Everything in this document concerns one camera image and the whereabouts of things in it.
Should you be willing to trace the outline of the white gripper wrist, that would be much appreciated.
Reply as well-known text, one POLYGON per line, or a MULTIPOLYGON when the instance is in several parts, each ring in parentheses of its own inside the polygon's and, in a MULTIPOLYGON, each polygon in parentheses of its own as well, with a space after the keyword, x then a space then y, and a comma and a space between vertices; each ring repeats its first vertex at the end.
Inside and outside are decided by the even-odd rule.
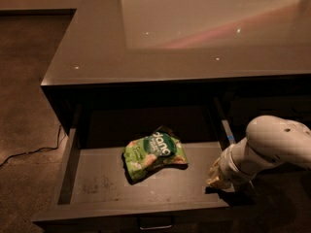
POLYGON ((246 138, 229 146, 212 164, 206 183, 215 189, 228 189, 253 180, 264 170, 275 168, 282 161, 262 157, 248 144, 246 138))

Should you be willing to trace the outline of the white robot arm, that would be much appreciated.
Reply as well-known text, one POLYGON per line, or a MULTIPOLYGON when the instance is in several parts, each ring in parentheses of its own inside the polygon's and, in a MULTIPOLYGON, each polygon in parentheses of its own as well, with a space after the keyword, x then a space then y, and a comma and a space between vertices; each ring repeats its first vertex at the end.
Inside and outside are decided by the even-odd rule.
POLYGON ((247 125, 246 136, 216 159, 206 182, 213 188, 227 189, 284 163, 311 169, 310 129, 297 121, 258 116, 247 125))

